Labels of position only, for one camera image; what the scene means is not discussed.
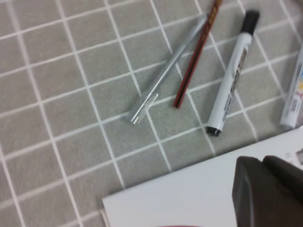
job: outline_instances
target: marker label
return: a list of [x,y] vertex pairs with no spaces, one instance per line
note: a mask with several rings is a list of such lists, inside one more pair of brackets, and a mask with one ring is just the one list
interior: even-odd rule
[[232,83],[231,92],[228,95],[228,98],[227,98],[227,101],[226,101],[226,104],[225,104],[225,107],[224,107],[223,122],[225,122],[226,116],[227,116],[229,108],[231,106],[232,97],[233,97],[233,94],[235,93],[235,89],[236,89],[236,86],[237,86],[238,81],[239,81],[240,73],[241,73],[246,55],[247,55],[247,50],[244,48],[243,52],[241,54],[241,57],[240,57],[240,62],[239,62],[238,67],[236,69],[236,74],[235,74],[235,77],[234,77],[235,79],[233,80],[233,83]]
[[285,103],[280,125],[294,129],[303,101],[303,44],[298,55],[296,68],[294,71],[291,86],[289,88],[288,98]]

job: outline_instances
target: marker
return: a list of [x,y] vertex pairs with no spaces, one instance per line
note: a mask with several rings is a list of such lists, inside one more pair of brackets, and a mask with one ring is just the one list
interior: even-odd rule
[[206,132],[212,136],[219,136],[224,126],[226,115],[230,108],[232,97],[235,92],[259,16],[259,12],[255,10],[249,10],[245,14],[240,35],[233,50],[232,57],[226,69],[206,127]]
[[294,75],[290,84],[287,101],[285,103],[280,125],[287,129],[294,129],[297,124],[303,100],[303,44],[294,68]]

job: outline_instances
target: red pencil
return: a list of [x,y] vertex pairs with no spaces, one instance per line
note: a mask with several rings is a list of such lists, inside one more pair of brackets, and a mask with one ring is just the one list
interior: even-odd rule
[[208,17],[208,20],[202,30],[202,33],[201,33],[201,36],[199,38],[199,41],[197,43],[197,46],[195,48],[195,51],[194,51],[194,54],[190,60],[190,63],[188,65],[188,68],[186,70],[186,74],[182,80],[182,83],[181,83],[181,86],[179,88],[179,91],[177,93],[177,96],[176,96],[176,99],[174,101],[174,104],[173,104],[173,107],[179,109],[181,107],[181,103],[182,103],[182,100],[184,98],[184,95],[185,95],[185,92],[187,90],[187,87],[190,83],[190,80],[194,74],[194,71],[195,71],[195,68],[196,68],[196,65],[198,63],[198,60],[200,58],[200,55],[201,55],[201,52],[203,50],[203,47],[207,41],[207,38],[208,38],[208,34],[209,34],[209,31],[210,29],[212,28],[213,26],[213,23],[214,23],[214,20],[217,16],[217,13],[218,13],[218,10],[219,10],[219,7],[222,3],[222,0],[216,0],[213,7],[212,7],[212,10],[210,12],[210,15]]

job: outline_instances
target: gray tile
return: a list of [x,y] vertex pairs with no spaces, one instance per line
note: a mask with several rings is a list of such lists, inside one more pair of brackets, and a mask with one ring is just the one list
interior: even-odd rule
[[130,35],[159,26],[149,1],[126,4],[112,9],[120,35]]
[[31,63],[71,52],[62,23],[26,32],[23,38]]
[[260,19],[257,28],[271,25],[287,19],[281,4],[277,0],[258,0],[243,4],[246,10],[257,9],[260,12]]
[[[179,60],[179,66],[183,76],[186,74],[192,56]],[[220,79],[224,76],[224,69],[214,48],[202,51],[195,72],[189,84],[189,88],[197,87],[205,83]]]
[[60,19],[55,1],[13,1],[21,29]]
[[54,136],[97,122],[86,91],[81,91],[45,104]]
[[272,64],[273,70],[284,92],[288,92],[289,90],[296,61],[297,56],[294,56],[292,58],[284,59]]
[[[213,0],[198,0],[201,10],[205,13],[210,12],[212,6],[214,4]],[[230,3],[237,3],[237,0],[223,0],[221,5],[230,4]]]
[[88,83],[128,73],[128,66],[118,43],[80,53]]
[[299,18],[299,20],[294,21],[294,26],[297,32],[299,33],[300,37],[303,37],[303,17]]
[[184,97],[179,110],[172,107],[173,101],[169,100],[152,106],[149,110],[161,140],[199,126],[198,119],[187,96]]
[[0,78],[0,113],[34,102],[36,97],[26,71]]
[[11,198],[11,193],[2,163],[0,163],[0,185],[1,185],[0,202],[3,202]]
[[259,140],[265,140],[285,132],[279,126],[283,107],[283,99],[278,99],[247,111],[247,115],[257,131]]
[[104,124],[104,128],[115,157],[156,142],[147,117],[136,126],[121,118]]
[[57,147],[67,175],[110,160],[99,126],[60,140]]
[[62,178],[61,170],[51,145],[10,159],[7,165],[17,195]]
[[[155,80],[157,75],[160,73],[160,71],[163,69],[164,65],[160,65],[157,67],[153,67],[148,70],[144,70],[141,72],[135,73],[138,85],[140,87],[141,92],[143,93],[149,85]],[[167,80],[163,82],[161,87],[158,90],[158,98],[157,100],[174,96],[177,94],[178,89],[181,84],[181,78],[180,75],[177,72],[177,69],[174,67],[173,70],[170,72]]]
[[15,205],[0,210],[0,226],[21,227],[20,219]]
[[226,119],[224,128],[219,137],[210,137],[217,155],[221,155],[252,143],[255,139],[250,126],[243,114]]
[[133,70],[167,60],[170,57],[160,30],[126,39],[123,43]]
[[48,139],[38,107],[0,119],[0,141],[4,154]]
[[121,190],[113,164],[70,181],[80,215],[103,208],[102,198]]
[[83,79],[73,56],[33,67],[42,99],[83,87]]
[[162,145],[173,170],[191,166],[213,157],[202,130],[193,131]]
[[169,173],[158,146],[119,160],[117,164],[126,187]]
[[[191,93],[197,111],[203,123],[208,122],[210,113],[214,106],[214,102],[219,92],[220,84],[221,83],[217,83]],[[239,106],[238,100],[234,97],[228,114],[239,111],[240,109],[241,108]]]
[[[189,31],[192,29],[193,26],[196,25],[198,21],[198,18],[187,20],[181,23],[177,23],[174,25],[170,25],[168,27],[164,28],[165,34],[169,40],[169,44],[172,48],[172,50],[176,50],[183,40],[188,35]],[[196,43],[198,39],[200,38],[200,34],[198,34],[194,40],[191,42],[189,47],[185,50],[185,53],[187,52],[193,52],[196,47]],[[210,39],[207,39],[205,47],[212,44],[212,41]]]
[[130,111],[139,98],[131,76],[93,87],[91,92],[102,120]]
[[259,32],[258,36],[270,60],[300,48],[289,24]]
[[68,24],[78,50],[116,39],[106,11],[69,20]]
[[301,15],[303,13],[303,4],[300,0],[283,0],[283,2],[291,17]]
[[[229,61],[232,57],[232,52],[234,50],[236,42],[237,42],[237,40],[233,40],[233,41],[218,45],[219,52],[222,56],[222,59],[223,59],[226,67],[228,66]],[[247,56],[245,58],[242,70],[245,70],[247,68],[253,67],[258,64],[261,64],[264,61],[265,61],[265,59],[262,55],[259,45],[253,38],[253,41],[249,47]]]
[[0,73],[24,66],[23,57],[15,36],[0,40],[0,52]]
[[268,67],[243,73],[239,79],[237,90],[244,107],[249,107],[280,95],[280,91]]
[[47,190],[19,204],[26,226],[53,227],[76,219],[65,185]]
[[106,227],[102,215],[98,215],[83,222],[84,227]]
[[104,7],[102,0],[62,0],[62,6],[67,17],[85,11]]
[[240,7],[220,10],[214,21],[212,34],[216,42],[238,36],[244,19]]
[[194,0],[154,0],[154,4],[163,24],[199,13]]
[[8,35],[14,32],[14,27],[10,20],[5,2],[0,4],[0,21],[0,36]]

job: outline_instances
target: clear plastic pen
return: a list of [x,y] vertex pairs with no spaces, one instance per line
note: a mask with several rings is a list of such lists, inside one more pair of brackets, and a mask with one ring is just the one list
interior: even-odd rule
[[168,77],[170,71],[173,69],[175,64],[178,62],[184,51],[187,49],[189,44],[193,41],[195,36],[202,29],[203,25],[207,20],[206,16],[202,16],[198,23],[192,28],[187,37],[183,40],[180,47],[173,53],[171,59],[165,64],[164,68],[161,70],[159,75],[150,85],[150,87],[144,91],[140,99],[136,102],[130,113],[127,115],[126,119],[132,124],[138,124],[140,120],[146,114],[154,100],[158,97],[157,90],[163,83],[163,81]]

